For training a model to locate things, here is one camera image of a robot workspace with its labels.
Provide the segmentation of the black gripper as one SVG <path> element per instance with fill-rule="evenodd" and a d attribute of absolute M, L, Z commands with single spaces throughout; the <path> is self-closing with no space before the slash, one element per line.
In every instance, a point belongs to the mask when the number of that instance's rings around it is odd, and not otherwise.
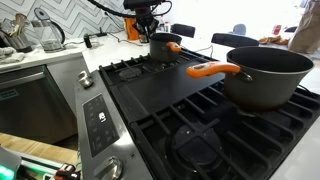
<path fill-rule="evenodd" d="M 146 36 L 153 34 L 159 25 L 159 21 L 154 18 L 151 9 L 149 7 L 136 8 L 135 13 L 136 22 L 133 27 L 138 33 Z"/>

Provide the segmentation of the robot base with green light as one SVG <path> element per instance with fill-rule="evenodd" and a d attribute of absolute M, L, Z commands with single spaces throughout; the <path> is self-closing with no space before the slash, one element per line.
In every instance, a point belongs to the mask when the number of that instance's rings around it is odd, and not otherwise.
<path fill-rule="evenodd" d="M 74 165 L 0 147 L 0 180 L 81 180 Z"/>

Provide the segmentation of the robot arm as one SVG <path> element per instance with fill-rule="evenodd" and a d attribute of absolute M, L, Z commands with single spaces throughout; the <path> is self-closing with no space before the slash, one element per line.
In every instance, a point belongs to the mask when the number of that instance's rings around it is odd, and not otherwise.
<path fill-rule="evenodd" d="M 91 4 L 98 7 L 99 9 L 110 13 L 112 15 L 123 17 L 123 18 L 135 18 L 136 24 L 134 28 L 141 34 L 149 37 L 153 34 L 159 24 L 159 21 L 155 19 L 156 14 L 154 11 L 162 3 L 172 4 L 170 0 L 123 0 L 123 7 L 125 10 L 134 11 L 135 14 L 124 14 L 112 10 L 96 0 L 88 0 Z"/>

